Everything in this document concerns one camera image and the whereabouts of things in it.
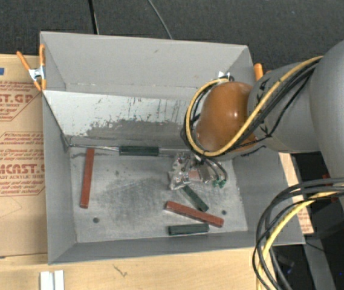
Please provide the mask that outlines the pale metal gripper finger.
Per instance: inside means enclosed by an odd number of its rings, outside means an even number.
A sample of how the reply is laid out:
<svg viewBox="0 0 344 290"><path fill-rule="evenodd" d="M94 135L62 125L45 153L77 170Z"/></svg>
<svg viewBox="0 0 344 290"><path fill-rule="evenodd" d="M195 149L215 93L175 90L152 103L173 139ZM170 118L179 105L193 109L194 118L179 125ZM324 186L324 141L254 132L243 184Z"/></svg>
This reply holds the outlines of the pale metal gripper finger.
<svg viewBox="0 0 344 290"><path fill-rule="evenodd" d="M187 172L168 172L169 177L169 189L177 190L188 184L190 184L189 175Z"/></svg>
<svg viewBox="0 0 344 290"><path fill-rule="evenodd" d="M189 170L191 163L192 163L191 154L179 153L174 162L174 169Z"/></svg>

